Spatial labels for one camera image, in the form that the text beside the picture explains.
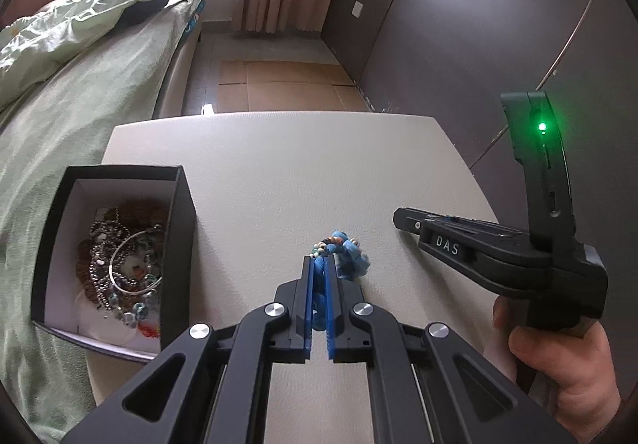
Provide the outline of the right hand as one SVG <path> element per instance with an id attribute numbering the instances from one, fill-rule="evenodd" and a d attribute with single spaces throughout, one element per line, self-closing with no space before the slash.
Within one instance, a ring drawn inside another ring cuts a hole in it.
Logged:
<path id="1" fill-rule="evenodd" d="M 555 418 L 581 443 L 591 442 L 621 407 L 608 336 L 595 322 L 582 338 L 516 326 L 510 302 L 493 305 L 494 334 L 484 356 L 515 380 L 517 361 L 557 383 Z"/>

